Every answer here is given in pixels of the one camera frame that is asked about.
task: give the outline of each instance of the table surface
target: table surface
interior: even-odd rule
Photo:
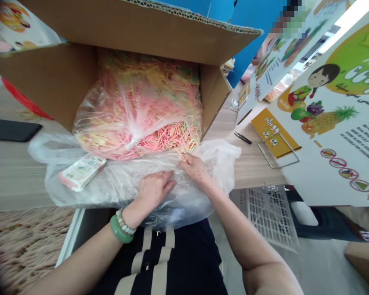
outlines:
[[[230,110],[232,97],[239,95],[238,85],[227,98],[204,140],[224,138],[242,148],[241,157],[235,162],[235,188],[249,188],[274,184],[285,184],[280,170],[273,170],[262,155],[257,142],[261,141],[249,124],[267,103],[261,103],[240,125],[236,126],[237,114]],[[0,119],[24,121],[25,110],[4,88],[0,87]],[[55,121],[41,119],[44,132],[65,132]],[[237,138],[234,129],[250,139],[248,145]],[[28,143],[0,141],[0,211],[26,210],[54,206],[44,187],[45,164],[36,162],[27,152]]]

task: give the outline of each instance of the white stripe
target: white stripe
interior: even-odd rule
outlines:
[[[143,244],[142,244],[142,252],[144,252],[145,250],[149,250],[150,249],[150,245],[152,245],[152,228],[151,227],[147,227],[144,230],[144,234],[143,234]]]
[[[165,246],[169,248],[175,248],[175,232],[173,231],[172,227],[167,228]]]
[[[134,260],[132,261],[132,265],[131,265],[131,274],[138,274],[141,272],[141,267],[142,267],[142,261],[144,259],[144,254],[145,252],[138,252],[137,254],[135,254],[134,256]]]
[[[141,272],[142,261],[144,259],[144,254],[146,250],[150,250],[150,246],[152,245],[152,228],[147,227],[143,232],[143,243],[142,243],[142,252],[138,252],[134,256],[134,260],[131,265],[131,274],[137,274]]]
[[[165,295],[167,291],[168,263],[157,264],[153,268],[152,291],[150,295]]]
[[[134,280],[137,275],[130,275],[123,277],[116,287],[114,295],[130,295],[132,286],[134,285]]]
[[[171,256],[172,248],[169,247],[162,247],[160,252],[159,263],[167,262],[169,257]]]

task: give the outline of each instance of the smartphone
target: smartphone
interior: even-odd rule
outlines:
[[[28,142],[41,128],[36,123],[0,120],[0,140]]]

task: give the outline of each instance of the hand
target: hand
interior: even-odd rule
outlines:
[[[173,170],[160,171],[148,174],[141,179],[138,197],[122,213],[127,226],[132,229],[137,228],[161,204],[176,184],[175,180],[170,180],[172,175]]]
[[[192,181],[197,183],[201,188],[204,188],[205,185],[212,181],[212,178],[206,171],[204,162],[200,158],[189,153],[183,154],[183,157],[187,163],[181,161],[179,164]]]

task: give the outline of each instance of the woman's right hand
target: woman's right hand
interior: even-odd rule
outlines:
[[[200,188],[204,188],[205,185],[213,181],[206,171],[204,162],[202,162],[200,158],[189,153],[183,154],[183,157],[186,159],[187,163],[180,161],[180,166],[183,168],[189,178],[197,183]]]

